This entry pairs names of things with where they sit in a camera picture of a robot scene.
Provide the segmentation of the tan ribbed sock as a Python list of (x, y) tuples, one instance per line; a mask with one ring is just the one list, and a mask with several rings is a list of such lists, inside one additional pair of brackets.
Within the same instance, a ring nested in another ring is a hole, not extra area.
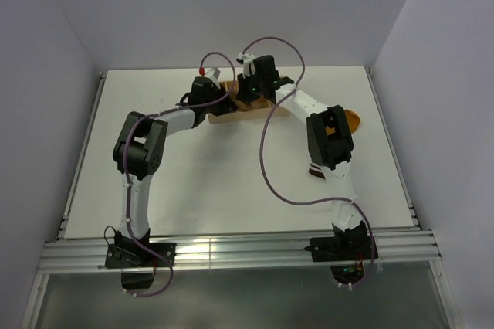
[(244, 103), (240, 100), (235, 100), (235, 105), (241, 112), (252, 111), (255, 109), (255, 105), (252, 105), (251, 103)]

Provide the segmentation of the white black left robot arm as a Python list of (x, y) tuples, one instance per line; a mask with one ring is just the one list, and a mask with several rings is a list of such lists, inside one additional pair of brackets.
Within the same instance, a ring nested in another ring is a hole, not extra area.
[(196, 128), (208, 114), (221, 116), (236, 111), (218, 76), (219, 70), (211, 68), (195, 77), (191, 90), (170, 110), (149, 115), (132, 111), (127, 115), (113, 149), (113, 160), (123, 175), (125, 199), (114, 242), (131, 266), (143, 266), (151, 256), (148, 200), (167, 137)]

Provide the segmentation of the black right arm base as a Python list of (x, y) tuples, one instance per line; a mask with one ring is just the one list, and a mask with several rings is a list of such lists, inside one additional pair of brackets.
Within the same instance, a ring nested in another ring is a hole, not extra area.
[(378, 258), (375, 240), (364, 237), (316, 237), (309, 241), (304, 250), (311, 255), (314, 263), (329, 263), (330, 272), (338, 287), (352, 290), (363, 283), (366, 276), (364, 262), (374, 263)]

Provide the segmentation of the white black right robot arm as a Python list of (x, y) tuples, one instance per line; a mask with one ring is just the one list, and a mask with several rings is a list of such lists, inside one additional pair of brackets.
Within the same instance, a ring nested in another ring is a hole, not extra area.
[(259, 148), (262, 176), (267, 177), (263, 157), (267, 128), (276, 109), (282, 107), (304, 124), (311, 164), (322, 172), (329, 196), (313, 201), (291, 201), (277, 193), (266, 180), (268, 188), (277, 198), (291, 205), (330, 203), (335, 214), (333, 231), (343, 234), (334, 240), (335, 253), (342, 259), (353, 258), (361, 248), (357, 235), (367, 235), (368, 221), (355, 203), (350, 175), (354, 142), (345, 110), (340, 105), (329, 107), (317, 101), (300, 90), (296, 81), (280, 76), (271, 55), (256, 57), (251, 53), (239, 53), (237, 61), (242, 65), (242, 73), (238, 75), (236, 99), (251, 103), (263, 97), (274, 103), (262, 129)]

